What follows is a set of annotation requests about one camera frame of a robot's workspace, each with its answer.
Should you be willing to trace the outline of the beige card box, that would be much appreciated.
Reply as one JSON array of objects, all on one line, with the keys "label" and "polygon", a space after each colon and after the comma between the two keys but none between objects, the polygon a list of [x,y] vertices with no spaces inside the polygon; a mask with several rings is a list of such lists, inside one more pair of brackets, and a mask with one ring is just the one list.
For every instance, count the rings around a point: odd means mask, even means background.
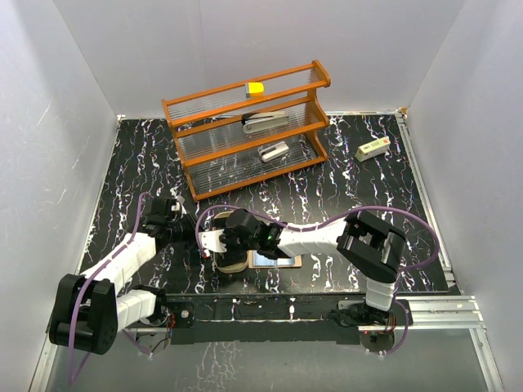
[{"label": "beige card box", "polygon": [[[212,229],[224,229],[226,218],[232,211],[220,212],[212,219]],[[214,253],[212,260],[217,269],[223,274],[236,274],[248,267],[248,253],[246,251],[228,251],[226,253]]]}]

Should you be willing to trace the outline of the pink leather card holder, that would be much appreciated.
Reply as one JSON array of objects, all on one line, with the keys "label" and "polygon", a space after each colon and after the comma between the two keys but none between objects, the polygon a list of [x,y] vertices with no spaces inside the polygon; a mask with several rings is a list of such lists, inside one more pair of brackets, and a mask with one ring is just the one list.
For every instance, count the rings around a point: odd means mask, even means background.
[{"label": "pink leather card holder", "polygon": [[301,268],[302,257],[270,259],[255,251],[248,252],[248,267],[250,269],[281,269]]}]

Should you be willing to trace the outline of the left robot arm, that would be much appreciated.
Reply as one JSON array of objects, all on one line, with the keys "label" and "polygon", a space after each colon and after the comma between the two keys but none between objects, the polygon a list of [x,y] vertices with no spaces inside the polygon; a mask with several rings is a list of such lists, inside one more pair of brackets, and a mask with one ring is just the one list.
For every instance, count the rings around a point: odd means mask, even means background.
[{"label": "left robot arm", "polygon": [[195,219],[183,199],[155,197],[122,242],[81,274],[67,274],[58,284],[48,328],[49,341],[93,354],[105,354],[118,332],[145,320],[152,326],[168,318],[162,288],[138,285],[123,289],[165,247],[194,241]]}]

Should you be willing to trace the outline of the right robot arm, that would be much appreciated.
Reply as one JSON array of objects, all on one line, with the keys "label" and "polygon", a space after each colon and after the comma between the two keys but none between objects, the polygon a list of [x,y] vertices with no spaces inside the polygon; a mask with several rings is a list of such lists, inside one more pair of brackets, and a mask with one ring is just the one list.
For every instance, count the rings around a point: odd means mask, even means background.
[{"label": "right robot arm", "polygon": [[393,315],[392,304],[405,234],[374,214],[352,212],[325,225],[266,223],[251,212],[238,209],[221,223],[218,235],[231,263],[255,251],[272,260],[297,256],[339,255],[366,277],[365,299],[345,314],[359,325],[384,324]]}]

